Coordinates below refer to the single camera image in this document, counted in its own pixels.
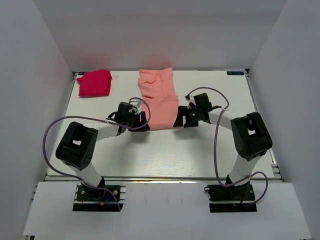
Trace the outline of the salmon pink t shirt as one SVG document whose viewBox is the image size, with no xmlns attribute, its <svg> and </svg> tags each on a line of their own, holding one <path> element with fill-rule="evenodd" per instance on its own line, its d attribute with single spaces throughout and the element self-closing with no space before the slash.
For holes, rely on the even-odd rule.
<svg viewBox="0 0 320 240">
<path fill-rule="evenodd" d="M 179 98 L 175 93 L 173 69 L 162 70 L 141 69 L 138 85 L 142 99 L 142 111 L 149 120 L 150 130 L 172 129 L 178 115 Z"/>
</svg>

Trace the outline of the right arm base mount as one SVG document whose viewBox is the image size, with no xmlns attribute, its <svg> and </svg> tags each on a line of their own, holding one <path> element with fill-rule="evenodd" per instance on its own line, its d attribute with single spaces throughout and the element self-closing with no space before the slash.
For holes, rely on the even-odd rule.
<svg viewBox="0 0 320 240">
<path fill-rule="evenodd" d="M 253 186 L 223 187 L 220 184 L 207 185 L 210 213 L 254 213 L 257 212 Z"/>
</svg>

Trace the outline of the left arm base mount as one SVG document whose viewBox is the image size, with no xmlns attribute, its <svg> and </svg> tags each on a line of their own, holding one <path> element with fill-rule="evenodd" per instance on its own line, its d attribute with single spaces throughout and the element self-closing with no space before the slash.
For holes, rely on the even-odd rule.
<svg viewBox="0 0 320 240">
<path fill-rule="evenodd" d="M 125 202 L 124 185 L 106 185 L 116 200 L 106 190 L 98 190 L 89 188 L 83 184 L 78 184 L 74 196 L 73 212 L 115 212 L 122 210 Z"/>
</svg>

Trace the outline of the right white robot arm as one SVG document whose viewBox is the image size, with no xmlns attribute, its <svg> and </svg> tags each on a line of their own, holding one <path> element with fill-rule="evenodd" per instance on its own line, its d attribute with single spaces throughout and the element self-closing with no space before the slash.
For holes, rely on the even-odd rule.
<svg viewBox="0 0 320 240">
<path fill-rule="evenodd" d="M 177 117 L 173 124 L 175 128 L 197 127 L 202 121 L 215 125 L 213 160 L 215 173 L 218 175 L 217 142 L 219 127 L 232 131 L 237 157 L 231 172 L 227 175 L 226 195 L 236 200 L 244 193 L 243 185 L 250 181 L 253 170 L 267 151 L 272 148 L 273 142 L 262 119 L 262 116 L 254 111 L 251 113 L 234 113 L 226 107 L 213 106 L 206 93 L 195 96 L 186 96 L 187 106 L 179 106 Z"/>
</svg>

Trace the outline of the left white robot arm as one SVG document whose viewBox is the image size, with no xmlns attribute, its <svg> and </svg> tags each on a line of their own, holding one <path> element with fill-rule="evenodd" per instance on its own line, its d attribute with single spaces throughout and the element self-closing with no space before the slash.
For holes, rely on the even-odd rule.
<svg viewBox="0 0 320 240">
<path fill-rule="evenodd" d="M 151 109 L 138 97 L 121 102 L 117 111 L 106 119 L 79 116 L 79 119 L 94 121 L 81 124 L 72 121 L 55 152 L 55 157 L 75 172 L 75 178 L 88 186 L 88 193 L 99 200 L 105 196 L 105 179 L 92 163 L 96 143 L 103 139 L 118 137 L 126 131 L 146 132 L 150 130 Z"/>
</svg>

